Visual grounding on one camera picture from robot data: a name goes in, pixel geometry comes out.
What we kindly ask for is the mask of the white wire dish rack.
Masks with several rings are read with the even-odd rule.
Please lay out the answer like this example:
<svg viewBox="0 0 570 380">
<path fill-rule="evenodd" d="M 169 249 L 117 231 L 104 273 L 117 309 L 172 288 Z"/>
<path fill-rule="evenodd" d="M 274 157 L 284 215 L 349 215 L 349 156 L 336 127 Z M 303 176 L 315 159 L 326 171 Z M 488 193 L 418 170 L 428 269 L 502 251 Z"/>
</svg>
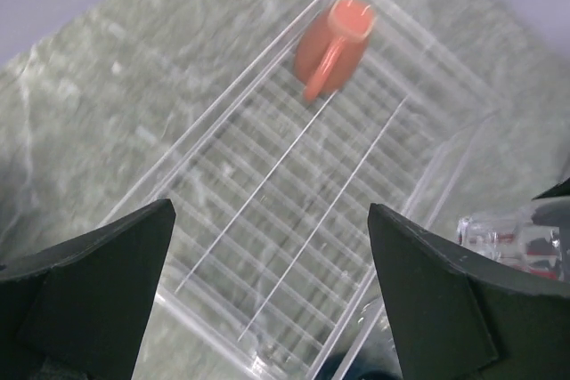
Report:
<svg viewBox="0 0 570 380">
<path fill-rule="evenodd" d="M 312 379 L 361 314 L 376 272 L 371 203 L 431 226 L 496 95 L 393 0 L 340 89 L 313 103 L 297 44 L 313 0 L 108 214 L 176 211 L 156 303 L 232 364 L 228 377 Z"/>
</svg>

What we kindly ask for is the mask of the salmon pink mug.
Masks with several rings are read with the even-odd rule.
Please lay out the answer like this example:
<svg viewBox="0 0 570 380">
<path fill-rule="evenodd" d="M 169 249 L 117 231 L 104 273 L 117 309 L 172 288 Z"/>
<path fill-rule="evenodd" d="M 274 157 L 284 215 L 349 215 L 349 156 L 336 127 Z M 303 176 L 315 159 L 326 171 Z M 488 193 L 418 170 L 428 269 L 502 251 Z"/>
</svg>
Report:
<svg viewBox="0 0 570 380">
<path fill-rule="evenodd" d="M 301 36 L 294 56 L 294 76 L 312 102 L 340 89 L 353 75 L 370 42 L 377 15 L 363 0 L 335 0 Z"/>
</svg>

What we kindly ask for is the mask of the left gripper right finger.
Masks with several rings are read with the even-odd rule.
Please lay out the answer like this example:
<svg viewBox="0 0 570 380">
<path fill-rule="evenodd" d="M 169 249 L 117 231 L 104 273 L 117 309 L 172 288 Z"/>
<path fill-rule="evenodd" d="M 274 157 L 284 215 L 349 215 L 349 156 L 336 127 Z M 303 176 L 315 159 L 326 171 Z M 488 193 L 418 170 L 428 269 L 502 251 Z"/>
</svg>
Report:
<svg viewBox="0 0 570 380">
<path fill-rule="evenodd" d="M 406 379 L 567 379 L 569 286 L 492 261 L 388 206 L 370 245 Z"/>
</svg>

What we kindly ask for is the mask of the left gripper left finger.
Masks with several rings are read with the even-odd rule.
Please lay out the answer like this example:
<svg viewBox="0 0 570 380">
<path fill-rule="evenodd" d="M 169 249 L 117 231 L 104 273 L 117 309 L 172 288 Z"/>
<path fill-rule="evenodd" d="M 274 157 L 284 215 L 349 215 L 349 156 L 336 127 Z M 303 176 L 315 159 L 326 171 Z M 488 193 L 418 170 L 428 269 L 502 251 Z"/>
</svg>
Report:
<svg viewBox="0 0 570 380">
<path fill-rule="evenodd" d="M 90 379 L 134 372 L 175 225 L 159 199 L 1 266 L 1 377 L 48 360 Z"/>
</svg>

